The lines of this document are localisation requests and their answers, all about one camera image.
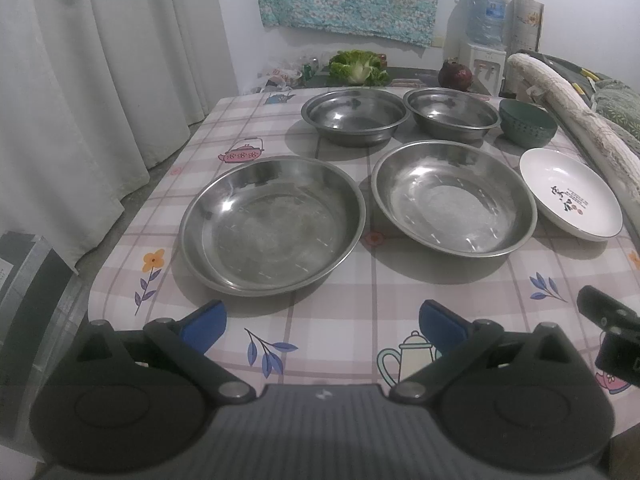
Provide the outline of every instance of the tablecloth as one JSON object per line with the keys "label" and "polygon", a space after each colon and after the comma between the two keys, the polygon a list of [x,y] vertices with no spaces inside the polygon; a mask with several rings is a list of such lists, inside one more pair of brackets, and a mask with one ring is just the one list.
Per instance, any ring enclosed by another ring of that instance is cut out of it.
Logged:
{"label": "tablecloth", "polygon": [[[640,421],[640,390],[594,366],[602,332],[577,311],[584,285],[640,310],[640,257],[623,230],[606,243],[579,240],[540,215],[533,237],[508,257],[457,258],[428,250],[382,214],[369,175],[401,143],[425,138],[407,121],[385,146],[343,148],[320,139],[300,108],[326,89],[222,99],[142,206],[92,286],[89,318],[116,330],[140,329],[158,317],[181,319],[212,300],[220,335],[206,355],[252,384],[379,383],[385,390],[436,358],[420,333],[418,312],[436,300],[469,320],[530,331],[558,323],[591,367],[616,413],[615,433]],[[388,89],[402,95],[404,89]],[[491,98],[497,107],[498,99]],[[496,128],[482,149],[512,168],[523,150]],[[562,130],[548,146],[580,159]],[[367,222],[360,243],[323,282],[272,298],[238,298],[190,275],[177,247],[182,215],[215,176],[246,160],[315,157],[360,185]]]}

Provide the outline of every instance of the green bowl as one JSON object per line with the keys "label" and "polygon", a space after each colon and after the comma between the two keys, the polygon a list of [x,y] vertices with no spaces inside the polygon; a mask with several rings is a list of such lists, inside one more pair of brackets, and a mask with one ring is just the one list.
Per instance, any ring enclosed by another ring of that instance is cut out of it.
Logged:
{"label": "green bowl", "polygon": [[515,99],[500,101],[500,118],[506,137],[526,150],[542,148],[558,129],[556,120],[542,108]]}

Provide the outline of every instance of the stainless steel bowl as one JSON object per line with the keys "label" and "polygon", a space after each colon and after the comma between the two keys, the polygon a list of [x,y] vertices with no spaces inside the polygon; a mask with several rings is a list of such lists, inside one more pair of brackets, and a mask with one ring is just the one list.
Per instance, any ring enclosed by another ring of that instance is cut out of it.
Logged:
{"label": "stainless steel bowl", "polygon": [[405,234],[443,253],[485,258],[516,250],[533,234],[536,202],[521,177],[477,148],[419,140],[383,156],[373,196]]}
{"label": "stainless steel bowl", "polygon": [[410,116],[391,92],[349,88],[318,95],[302,107],[302,118],[341,146],[373,146],[389,140]]}
{"label": "stainless steel bowl", "polygon": [[498,111],[489,103],[449,88],[410,90],[404,104],[420,129],[435,139],[474,143],[500,124]]}
{"label": "stainless steel bowl", "polygon": [[180,249],[205,285],[272,296],[322,278],[356,245],[365,222],[357,184],[327,162],[264,158],[227,171],[188,206]]}

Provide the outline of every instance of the white plate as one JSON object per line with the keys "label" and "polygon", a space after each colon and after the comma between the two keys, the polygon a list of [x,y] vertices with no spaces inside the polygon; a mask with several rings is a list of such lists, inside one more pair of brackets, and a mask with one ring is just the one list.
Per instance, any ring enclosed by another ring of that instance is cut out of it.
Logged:
{"label": "white plate", "polygon": [[520,173],[540,211],[569,234],[601,241],[622,229],[616,196],[583,163],[564,153],[534,148],[520,158]]}

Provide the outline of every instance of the silver bolt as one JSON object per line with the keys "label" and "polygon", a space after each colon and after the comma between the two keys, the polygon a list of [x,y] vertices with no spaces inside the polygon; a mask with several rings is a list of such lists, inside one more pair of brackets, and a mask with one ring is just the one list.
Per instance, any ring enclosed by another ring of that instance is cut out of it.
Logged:
{"label": "silver bolt", "polygon": [[228,399],[240,399],[250,391],[249,385],[241,383],[240,381],[229,381],[218,388],[220,395],[227,397]]}
{"label": "silver bolt", "polygon": [[427,392],[427,388],[413,381],[402,381],[395,390],[396,394],[406,399],[420,399]]}

